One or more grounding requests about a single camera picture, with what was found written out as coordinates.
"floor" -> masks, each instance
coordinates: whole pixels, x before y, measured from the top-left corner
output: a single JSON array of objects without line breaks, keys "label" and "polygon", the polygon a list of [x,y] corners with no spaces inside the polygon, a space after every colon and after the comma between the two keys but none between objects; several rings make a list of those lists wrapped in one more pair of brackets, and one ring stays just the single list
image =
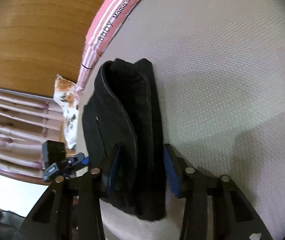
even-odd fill
[{"label": "floor", "polygon": [[46,188],[0,175],[0,208],[25,217]]}]

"white fabric backdrop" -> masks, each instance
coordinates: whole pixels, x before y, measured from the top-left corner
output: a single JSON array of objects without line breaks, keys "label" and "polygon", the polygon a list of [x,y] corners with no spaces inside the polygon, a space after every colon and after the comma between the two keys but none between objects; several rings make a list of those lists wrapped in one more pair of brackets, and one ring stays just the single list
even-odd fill
[{"label": "white fabric backdrop", "polygon": [[[165,142],[195,167],[229,174],[282,239],[285,0],[142,0],[97,66],[116,57],[154,64]],[[82,125],[77,150],[87,152]],[[123,240],[178,239],[183,201],[167,201],[154,223],[102,203],[104,224]]]}]

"folded black fabric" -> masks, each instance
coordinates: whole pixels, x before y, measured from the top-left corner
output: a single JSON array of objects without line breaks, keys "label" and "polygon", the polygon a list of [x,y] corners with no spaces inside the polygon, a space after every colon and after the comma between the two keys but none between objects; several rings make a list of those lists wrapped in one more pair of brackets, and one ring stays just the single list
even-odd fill
[{"label": "folded black fabric", "polygon": [[120,145],[116,190],[105,201],[140,219],[165,215],[165,171],[161,115],[151,62],[105,62],[84,108],[90,167]]}]

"pink striped fabric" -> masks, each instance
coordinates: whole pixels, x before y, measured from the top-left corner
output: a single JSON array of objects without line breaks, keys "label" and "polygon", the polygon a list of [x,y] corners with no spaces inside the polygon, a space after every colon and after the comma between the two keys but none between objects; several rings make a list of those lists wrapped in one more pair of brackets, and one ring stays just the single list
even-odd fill
[{"label": "pink striped fabric", "polygon": [[140,0],[105,0],[86,35],[76,93],[81,92],[92,69],[124,20]]}]

